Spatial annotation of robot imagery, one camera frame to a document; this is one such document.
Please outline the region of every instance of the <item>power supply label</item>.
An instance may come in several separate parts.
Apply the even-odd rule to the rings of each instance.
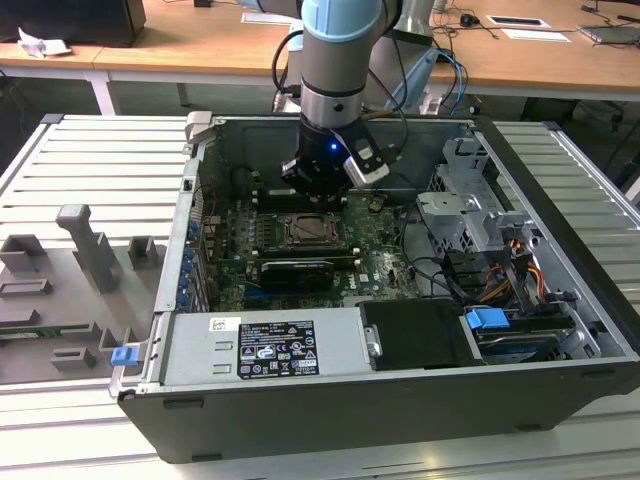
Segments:
[[[241,323],[238,376],[243,380],[318,375],[313,322]]]

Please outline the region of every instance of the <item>motherboard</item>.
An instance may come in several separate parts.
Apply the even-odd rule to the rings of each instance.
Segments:
[[[400,248],[403,207],[381,193],[350,193],[339,211],[264,211],[221,200],[207,235],[217,311],[353,307],[418,298]]]

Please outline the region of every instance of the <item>wooden desk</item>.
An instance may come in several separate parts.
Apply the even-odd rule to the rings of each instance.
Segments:
[[[578,25],[604,25],[603,19],[580,10],[581,5],[593,3],[586,0],[457,0],[455,5],[473,9],[485,27],[497,26],[486,15],[502,15],[540,18],[552,30],[575,30]],[[617,15],[640,16],[640,8],[632,5],[600,2],[599,8],[614,25],[623,23],[616,19]],[[449,14],[433,15],[431,19],[431,25],[455,23],[459,27],[459,22],[460,12],[454,9],[450,9]],[[457,59],[469,71],[469,92],[640,100],[640,50],[637,48],[594,47],[593,41],[581,32],[563,33],[571,43],[511,40],[500,30],[492,32],[500,40],[480,29],[460,31],[453,39]],[[449,48],[444,34],[437,34],[436,39],[442,48]],[[431,83],[450,84],[452,80],[451,67],[438,65]]]
[[[456,6],[473,9],[488,27],[494,25],[487,14],[539,17],[562,30],[602,24],[580,10],[583,3],[588,0],[457,0]],[[240,7],[194,8],[189,0],[145,0],[145,10],[146,28],[132,48],[73,46],[72,56],[38,60],[15,45],[0,44],[0,68],[14,76],[88,80],[103,114],[117,113],[110,81],[178,83],[181,103],[186,103],[187,83],[271,85],[271,59],[286,26],[243,24]],[[619,23],[617,15],[637,17],[640,9],[601,2],[600,10]],[[459,26],[460,12],[450,12],[433,16],[431,24]],[[453,40],[469,71],[468,93],[640,101],[636,48],[593,47],[580,32],[565,33],[571,43],[511,40],[493,32],[500,40],[484,30],[460,31]],[[444,35],[436,38],[448,48]],[[441,95],[452,81],[451,67],[439,64],[429,90]]]
[[[194,8],[193,2],[146,0],[147,23],[133,48],[103,48],[94,60],[100,70],[271,74],[271,60],[289,29],[284,25],[241,23],[233,5]],[[282,67],[286,52],[282,55]]]

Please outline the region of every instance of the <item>metal workbench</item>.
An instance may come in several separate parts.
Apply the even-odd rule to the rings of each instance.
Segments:
[[[35,233],[45,248],[70,247],[66,232],[55,228],[55,215],[63,203],[83,202],[114,246],[125,245],[134,232],[166,242],[188,158],[184,120],[67,116],[41,125],[0,179],[0,241],[24,232]],[[498,127],[625,295],[640,301],[638,212],[619,203],[623,195],[561,132],[541,124]],[[517,206],[515,194],[507,196]],[[547,432],[174,466],[162,462],[128,421],[109,397],[108,383],[0,386],[2,478],[640,476],[640,390],[601,399]],[[472,405],[473,392],[469,398]]]

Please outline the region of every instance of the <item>blue cable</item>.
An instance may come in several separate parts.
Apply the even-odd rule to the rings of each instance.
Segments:
[[[456,62],[451,56],[447,55],[442,50],[438,50],[438,53],[440,53],[440,55],[446,58],[451,63],[451,65],[453,65],[453,67],[456,69],[456,72],[458,74],[458,80],[459,80],[458,96],[456,98],[455,105],[451,109],[451,116],[453,116],[456,112],[456,108],[458,107],[458,104],[460,103],[460,100],[462,100],[463,81],[464,81],[462,76],[462,70],[460,69],[460,64]]]

